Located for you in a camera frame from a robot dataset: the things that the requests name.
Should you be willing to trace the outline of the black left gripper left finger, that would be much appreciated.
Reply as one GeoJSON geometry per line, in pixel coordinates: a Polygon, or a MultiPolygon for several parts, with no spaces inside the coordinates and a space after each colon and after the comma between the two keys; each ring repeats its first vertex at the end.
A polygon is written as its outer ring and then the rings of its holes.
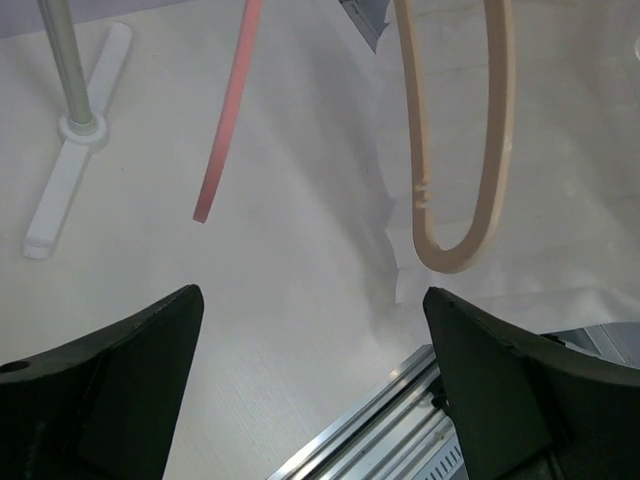
{"type": "Polygon", "coordinates": [[[204,316],[196,285],[1,367],[4,479],[160,479],[204,316]]]}

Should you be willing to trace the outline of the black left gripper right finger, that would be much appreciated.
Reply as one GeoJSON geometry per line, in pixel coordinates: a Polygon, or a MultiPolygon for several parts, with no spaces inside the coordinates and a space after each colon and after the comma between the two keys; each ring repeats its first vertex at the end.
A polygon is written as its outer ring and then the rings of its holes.
{"type": "Polygon", "coordinates": [[[639,371],[431,287],[423,300],[472,479],[636,479],[639,371]]]}

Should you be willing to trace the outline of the cream white garment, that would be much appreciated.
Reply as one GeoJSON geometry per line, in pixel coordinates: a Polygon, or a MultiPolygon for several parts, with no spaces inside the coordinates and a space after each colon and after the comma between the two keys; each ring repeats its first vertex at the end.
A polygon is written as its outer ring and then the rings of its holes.
{"type": "Polygon", "coordinates": [[[395,315],[420,320],[428,288],[538,332],[639,317],[639,5],[517,1],[513,151],[504,207],[488,249],[446,275],[404,268],[397,189],[410,177],[396,127],[405,96],[391,9],[376,49],[382,83],[377,151],[393,210],[386,226],[398,267],[395,315]]]}

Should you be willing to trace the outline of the beige hanger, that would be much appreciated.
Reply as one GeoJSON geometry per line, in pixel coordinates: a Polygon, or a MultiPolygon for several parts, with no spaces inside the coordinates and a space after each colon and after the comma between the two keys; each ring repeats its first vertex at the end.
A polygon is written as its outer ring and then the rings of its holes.
{"type": "Polygon", "coordinates": [[[399,158],[410,177],[396,195],[396,249],[404,268],[442,274],[470,268],[499,224],[513,151],[516,42],[509,1],[421,1],[391,5],[405,96],[397,115],[399,158]]]}

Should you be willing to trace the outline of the pink plastic hanger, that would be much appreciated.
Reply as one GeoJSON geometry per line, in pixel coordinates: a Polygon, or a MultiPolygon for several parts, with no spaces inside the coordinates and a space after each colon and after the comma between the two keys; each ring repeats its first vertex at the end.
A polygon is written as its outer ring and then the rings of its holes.
{"type": "Polygon", "coordinates": [[[259,30],[263,2],[245,2],[234,58],[214,142],[195,205],[193,220],[204,224],[211,211],[231,147],[259,30]]]}

